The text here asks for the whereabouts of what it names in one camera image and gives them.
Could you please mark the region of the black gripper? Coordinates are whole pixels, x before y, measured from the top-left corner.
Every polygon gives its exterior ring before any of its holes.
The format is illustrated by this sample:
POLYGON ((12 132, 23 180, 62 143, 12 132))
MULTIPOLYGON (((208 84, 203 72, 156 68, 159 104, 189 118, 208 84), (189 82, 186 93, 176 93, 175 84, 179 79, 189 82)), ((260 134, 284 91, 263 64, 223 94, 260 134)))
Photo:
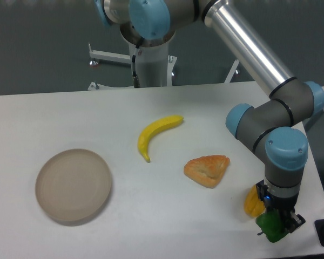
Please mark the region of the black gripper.
POLYGON ((258 199, 264 207, 276 209, 283 214, 283 225, 290 234, 306 223, 300 214, 295 213, 299 185, 282 188, 269 181, 260 181, 255 186, 258 199))

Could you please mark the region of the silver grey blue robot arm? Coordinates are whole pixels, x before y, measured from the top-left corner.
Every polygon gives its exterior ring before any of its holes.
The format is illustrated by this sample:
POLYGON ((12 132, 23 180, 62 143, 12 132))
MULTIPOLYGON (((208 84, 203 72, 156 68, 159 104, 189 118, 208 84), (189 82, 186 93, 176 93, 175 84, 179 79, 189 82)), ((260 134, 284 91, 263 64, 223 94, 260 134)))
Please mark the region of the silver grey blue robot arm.
POLYGON ((168 84, 167 56, 158 59, 140 49, 166 44, 177 29, 202 21, 213 29, 268 95, 257 108, 239 104, 226 118, 226 127, 265 166, 256 184, 265 212, 256 223, 264 234, 287 234, 305 219, 295 213, 308 140, 294 126, 324 107, 324 91, 314 82, 298 80, 262 41, 229 1, 95 1, 101 22, 120 25, 133 45, 130 66, 133 86, 168 84))

